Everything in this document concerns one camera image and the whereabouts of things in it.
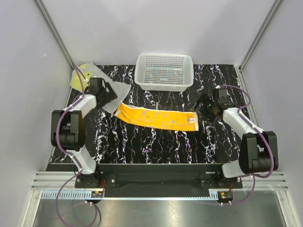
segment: yellow towel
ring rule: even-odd
[[[115,116],[134,125],[175,131],[198,131],[198,116],[194,112],[149,110],[121,103]]]

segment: black marble tabletop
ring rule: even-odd
[[[100,66],[113,81],[131,84],[124,101],[149,109],[188,111],[202,92],[212,93],[217,85],[239,85],[233,65],[194,65],[194,84],[185,92],[144,91],[134,82],[134,65]],[[243,105],[242,94],[228,89],[231,100]],[[72,89],[69,104],[80,92]],[[220,119],[202,122],[199,131],[169,131],[127,124],[102,108],[91,110],[84,118],[85,145],[98,163],[227,163],[236,160],[240,139]],[[51,163],[71,163],[55,150]]]

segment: gray cloth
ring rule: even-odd
[[[105,111],[113,114],[117,110],[117,108],[120,106],[121,101],[123,101],[127,97],[128,93],[131,89],[131,86],[129,84],[112,81],[111,78],[109,78],[104,72],[101,71],[101,69],[99,69],[93,63],[83,64],[83,65],[79,66],[79,69],[81,70],[81,72],[84,75],[86,75],[89,72],[91,77],[103,78],[106,82],[108,82],[111,85],[111,87],[113,88],[113,90],[116,93],[116,95],[118,96],[118,98],[111,101],[110,103],[107,103],[103,107],[103,109]],[[77,73],[75,72],[75,70],[72,72],[72,76],[77,77]]]

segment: yellow and gray cloth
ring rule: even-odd
[[[103,78],[109,82],[118,98],[106,104],[103,109],[113,114],[120,120],[143,127],[165,129],[174,131],[198,131],[198,117],[194,112],[178,112],[151,110],[132,105],[125,105],[123,100],[127,97],[131,86],[125,83],[113,82],[104,72],[102,72],[93,63],[86,63],[78,67],[87,79],[91,77]],[[81,77],[84,89],[88,86]],[[79,78],[75,72],[72,72],[70,86],[78,91],[81,90]]]

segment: perforated basket bottom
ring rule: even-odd
[[[183,85],[183,70],[155,70],[146,69],[144,83]]]

